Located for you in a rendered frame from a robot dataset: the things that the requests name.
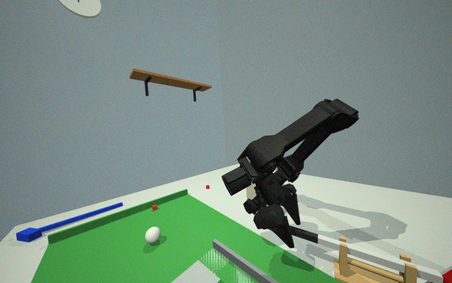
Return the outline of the white ball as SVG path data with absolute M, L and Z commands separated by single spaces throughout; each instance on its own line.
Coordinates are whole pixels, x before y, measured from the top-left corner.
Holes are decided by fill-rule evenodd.
M 158 227 L 151 227 L 145 234 L 145 240 L 147 243 L 155 243 L 161 236 L 161 231 Z

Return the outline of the green putting mat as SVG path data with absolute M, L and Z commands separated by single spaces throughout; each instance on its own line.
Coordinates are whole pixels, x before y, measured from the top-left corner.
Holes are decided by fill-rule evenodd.
M 342 283 L 189 194 L 157 208 L 50 243 L 31 283 L 171 283 L 197 260 L 231 283 L 214 239 L 279 283 Z M 161 231 L 152 244 L 151 227 Z

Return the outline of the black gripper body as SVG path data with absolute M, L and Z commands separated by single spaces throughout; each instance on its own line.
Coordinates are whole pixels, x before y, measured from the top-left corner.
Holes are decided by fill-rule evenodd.
M 262 182 L 255 183 L 255 191 L 261 193 L 267 207 L 261 208 L 254 216 L 254 223 L 258 229 L 277 226 L 283 222 L 285 217 L 281 205 L 284 200 L 291 198 L 297 190 L 292 184 L 280 186 L 278 175 L 273 173 Z M 291 194 L 292 193 L 292 194 Z

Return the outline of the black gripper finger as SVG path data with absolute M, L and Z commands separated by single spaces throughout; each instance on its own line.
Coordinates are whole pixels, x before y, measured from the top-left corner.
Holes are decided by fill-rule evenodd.
M 297 203 L 297 194 L 293 194 L 291 198 L 284 200 L 281 206 L 283 206 L 287 210 L 288 214 L 296 225 L 301 224 Z
M 289 248 L 294 248 L 294 242 L 290 231 L 287 216 L 284 217 L 283 222 L 277 226 L 263 228 L 272 230 Z

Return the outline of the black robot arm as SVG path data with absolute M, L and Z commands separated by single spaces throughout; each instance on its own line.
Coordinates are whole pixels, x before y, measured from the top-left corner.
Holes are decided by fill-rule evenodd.
M 332 134 L 349 128 L 357 120 L 358 111 L 339 99 L 324 99 L 311 111 L 275 135 L 263 136 L 251 142 L 238 157 L 240 167 L 222 175 L 222 180 L 232 196 L 252 183 L 262 182 L 276 167 L 280 186 L 288 180 L 295 182 L 304 169 L 304 161 Z M 304 141 L 303 141 L 304 140 Z M 301 145 L 292 155 L 285 152 Z M 250 162 L 247 160 L 247 158 Z M 252 182 L 252 183 L 251 183 Z M 261 193 L 243 203 L 248 214 L 255 215 L 267 207 Z

